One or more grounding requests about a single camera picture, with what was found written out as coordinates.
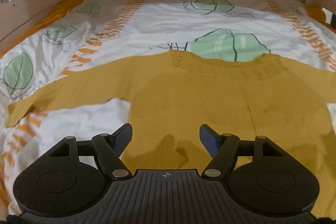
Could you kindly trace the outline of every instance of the mustard yellow sweater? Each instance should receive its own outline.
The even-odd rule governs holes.
[[[336,102],[336,75],[266,54],[251,62],[203,59],[170,51],[134,56],[73,73],[9,106],[8,127],[40,111],[130,101],[133,139],[123,162],[136,168],[197,168],[210,156],[199,141],[207,123],[243,140],[265,135],[320,182],[313,213],[336,218],[336,137],[326,103]]]

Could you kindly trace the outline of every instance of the silver screw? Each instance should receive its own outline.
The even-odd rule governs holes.
[[[112,175],[116,178],[123,178],[128,175],[128,171],[125,169],[117,169],[112,172]]]
[[[208,169],[204,172],[208,177],[215,178],[221,175],[221,172],[217,169]]]

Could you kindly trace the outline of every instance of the bed sheet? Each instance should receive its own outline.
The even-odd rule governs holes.
[[[12,186],[24,168],[65,136],[87,140],[112,133],[127,121],[129,103],[113,99],[34,112],[15,128],[4,128],[7,105],[75,71],[170,50],[232,62],[271,52],[336,70],[335,33],[303,7],[271,0],[84,0],[0,59],[0,149],[9,213],[20,213]],[[335,128],[336,106],[328,108]],[[94,165],[92,159],[81,160]],[[313,213],[336,218],[336,186],[329,191],[321,193],[329,197],[327,203],[317,202]]]

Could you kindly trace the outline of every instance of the green leaf print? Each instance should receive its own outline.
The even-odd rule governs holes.
[[[4,81],[10,89],[10,95],[28,86],[33,77],[33,64],[29,56],[23,52],[11,60],[3,73]]]
[[[100,12],[100,5],[97,2],[89,3],[81,8],[81,12],[94,17]]]
[[[247,62],[270,53],[251,33],[233,33],[218,29],[190,43],[192,53],[209,59]]]
[[[67,37],[68,35],[70,35],[72,32],[76,31],[77,28],[72,27],[72,26],[68,26],[65,28],[61,28],[61,27],[52,27],[50,29],[47,30],[46,35],[48,36],[48,38],[50,39],[60,39],[63,37]]]
[[[192,2],[195,9],[207,10],[210,12],[229,12],[234,6],[227,0],[196,0]]]

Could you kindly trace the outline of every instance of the black bar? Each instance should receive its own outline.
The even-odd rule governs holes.
[[[330,25],[336,30],[336,15],[333,14]]]

